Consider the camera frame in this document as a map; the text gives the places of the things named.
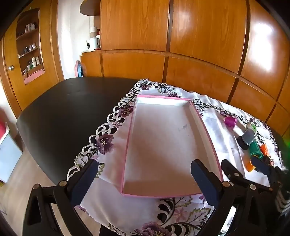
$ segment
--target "cabinet door knob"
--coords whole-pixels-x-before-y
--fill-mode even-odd
[[[8,70],[14,70],[14,66],[12,66],[12,65],[9,66],[9,67],[8,67]]]

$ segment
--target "green container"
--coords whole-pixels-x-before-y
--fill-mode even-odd
[[[259,159],[262,159],[264,156],[263,153],[260,151],[257,141],[255,140],[250,144],[249,151],[250,151],[251,158],[255,156]]]

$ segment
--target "wooden shelf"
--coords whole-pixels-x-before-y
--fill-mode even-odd
[[[24,53],[24,54],[20,55],[19,59],[20,59],[21,57],[25,56],[26,54],[28,54],[28,53],[30,53],[30,52],[36,50],[36,49],[38,49],[38,47],[35,47],[35,48],[32,49],[31,51],[29,51],[29,52],[27,52],[27,53]]]
[[[18,37],[16,38],[16,40],[21,39],[21,38],[24,38],[24,37],[26,37],[27,35],[30,35],[30,34],[33,33],[33,32],[37,32],[37,28],[35,28],[34,30],[30,30],[29,32],[24,33],[24,34],[18,36]]]
[[[30,76],[30,75],[33,74],[34,72],[36,72],[36,71],[38,71],[38,70],[41,70],[41,69],[43,69],[42,64],[37,65],[36,67],[31,68],[29,71],[26,72],[25,75],[22,75],[22,76],[23,76],[23,79],[25,80],[28,76]]]
[[[37,65],[36,67],[31,68],[31,69],[30,69],[29,71],[27,71],[26,73],[27,73],[28,76],[30,76],[32,73],[34,73],[34,72],[36,72],[36,71],[38,71],[38,70],[40,70],[40,69],[43,69],[42,64]]]
[[[87,16],[99,16],[101,9],[101,0],[84,0],[79,7],[79,11]]]
[[[24,14],[24,16],[20,16],[18,21],[17,21],[17,24],[23,20],[26,20],[26,19],[30,19],[31,18],[31,15],[30,14]]]

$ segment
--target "embroidered tablecloth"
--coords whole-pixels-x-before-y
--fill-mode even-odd
[[[171,199],[139,198],[120,194],[128,129],[138,94],[192,99],[212,139],[219,162],[227,159],[246,179],[269,186],[267,177],[262,173],[248,172],[244,168],[242,159],[249,154],[239,147],[236,140],[244,133],[245,125],[249,121],[254,122],[258,132],[258,143],[266,144],[274,164],[283,168],[281,152],[264,122],[206,95],[186,92],[167,84],[140,80],[126,97],[116,104],[113,113],[107,117],[107,123],[96,127],[96,134],[89,137],[89,145],[76,157],[75,165],[68,171],[67,176],[69,179],[89,158],[98,160],[98,174],[79,207],[117,234],[193,236],[213,211],[213,207],[207,204],[202,194]],[[225,125],[226,116],[238,117],[234,130]],[[232,208],[221,232],[227,231],[234,212]]]

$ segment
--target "black table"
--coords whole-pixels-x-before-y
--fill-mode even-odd
[[[88,138],[106,122],[136,80],[82,77],[64,80],[34,100],[19,116],[19,133],[54,183],[66,179]]]

